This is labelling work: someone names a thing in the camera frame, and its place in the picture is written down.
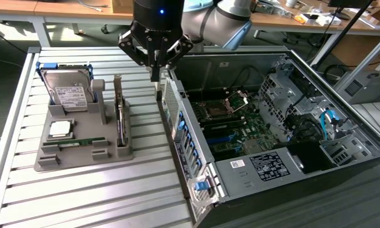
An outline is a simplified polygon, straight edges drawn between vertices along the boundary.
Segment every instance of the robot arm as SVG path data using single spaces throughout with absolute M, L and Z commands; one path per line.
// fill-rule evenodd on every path
M 185 0 L 134 0 L 131 30 L 119 37 L 119 47 L 151 71 L 151 81 L 159 82 L 161 68 L 173 66 L 193 49 L 182 30 Z M 134 46 L 133 39 L 147 50 Z
M 223 0 L 218 7 L 214 0 L 134 0 L 131 30 L 121 35 L 119 47 L 147 66 L 151 81 L 159 82 L 161 68 L 173 67 L 194 43 L 207 40 L 238 48 L 253 25 L 250 5 L 251 0 Z M 147 53 L 135 47 L 134 39 Z

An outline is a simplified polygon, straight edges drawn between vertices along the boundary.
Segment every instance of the wooden desk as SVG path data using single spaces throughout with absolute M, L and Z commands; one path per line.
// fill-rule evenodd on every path
M 129 19 L 133 20 L 133 13 L 114 13 L 111 0 L 85 0 L 89 5 L 109 5 L 99 12 L 79 4 L 76 0 L 58 0 L 56 2 L 38 2 L 35 14 L 56 17 L 80 17 L 102 19 Z
M 35 15 L 38 0 L 0 0 L 0 13 Z
M 294 15 L 298 14 L 299 9 L 293 9 L 289 8 L 286 6 L 286 0 L 279 0 L 279 2 L 282 3 L 283 8 L 290 11 Z M 301 0 L 301 2 L 306 3 L 310 6 L 315 6 L 317 8 L 319 8 L 319 5 L 323 4 L 323 10 L 325 12 L 330 12 L 330 10 L 334 10 L 335 8 L 331 8 L 327 6 L 326 3 L 323 3 L 322 1 L 318 0 Z M 347 13 L 351 18 L 354 18 L 355 14 L 351 13 L 350 11 L 345 11 L 345 13 Z M 251 16 L 251 21 L 253 24 L 255 26 L 271 26 L 273 29 L 277 29 L 278 31 L 283 31 L 279 30 L 285 27 L 289 27 L 290 29 L 301 29 L 301 30 L 307 30 L 307 29 L 313 29 L 313 30 L 321 30 L 325 31 L 327 26 L 321 26 L 319 24 L 314 24 L 314 25 L 306 25 L 299 23 L 295 19 L 290 19 L 290 18 L 285 18 L 277 14 L 265 14 L 265 13 L 254 13 Z M 350 21 L 343 20 L 342 24 L 335 26 L 331 25 L 330 26 L 330 33 L 335 32 L 335 31 L 341 31 L 346 28 L 346 26 L 349 25 Z M 358 21 L 351 30 L 350 33 L 358 33 L 358 32 L 373 32 L 373 33 L 380 33 L 380 30 L 373 29 L 371 26 L 369 26 L 366 23 L 363 23 L 362 21 Z

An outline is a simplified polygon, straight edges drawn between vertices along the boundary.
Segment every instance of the ventilation grille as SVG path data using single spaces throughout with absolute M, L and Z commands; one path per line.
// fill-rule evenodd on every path
M 350 96 L 355 96 L 362 87 L 363 85 L 357 80 L 354 80 L 354 82 L 349 85 L 345 91 L 349 93 Z
M 166 98 L 165 101 L 166 101 L 167 108 L 170 111 L 173 124 L 177 124 L 179 104 L 178 104 L 178 100 L 175 97 L 175 92 L 174 92 L 174 88 L 173 88 L 173 84 L 170 80 L 166 81 L 165 98 Z

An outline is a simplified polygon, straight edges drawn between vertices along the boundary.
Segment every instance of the hard drive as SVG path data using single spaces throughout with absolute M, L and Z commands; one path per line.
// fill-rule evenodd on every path
M 62 105 L 67 112 L 86 111 L 89 103 L 98 102 L 91 89 L 93 66 L 46 63 L 38 73 L 51 96 L 51 104 Z

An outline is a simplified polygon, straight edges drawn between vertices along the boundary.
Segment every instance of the metal slotted table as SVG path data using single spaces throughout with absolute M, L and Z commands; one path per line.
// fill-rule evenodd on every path
M 38 61 L 90 61 L 95 78 L 106 80 L 106 100 L 114 99 L 114 75 L 123 75 L 134 160 L 60 171 L 34 170 L 50 100 L 35 73 Z M 3 227 L 193 227 L 150 72 L 118 47 L 44 48 L 28 54 L 0 143 L 2 168 Z
M 283 47 L 241 47 L 274 51 Z M 215 47 L 207 49 L 223 51 Z M 173 153 L 154 98 L 150 74 L 117 47 L 50 47 L 27 55 L 0 141 L 0 227 L 191 228 Z M 123 75 L 123 93 L 133 104 L 135 159 L 103 165 L 35 172 L 48 94 L 35 63 L 94 65 L 107 81 Z M 380 227 L 380 163 L 366 171 L 346 170 L 341 185 L 290 200 L 289 188 L 269 196 L 275 206 L 217 228 Z M 327 181 L 318 183 L 327 186 Z

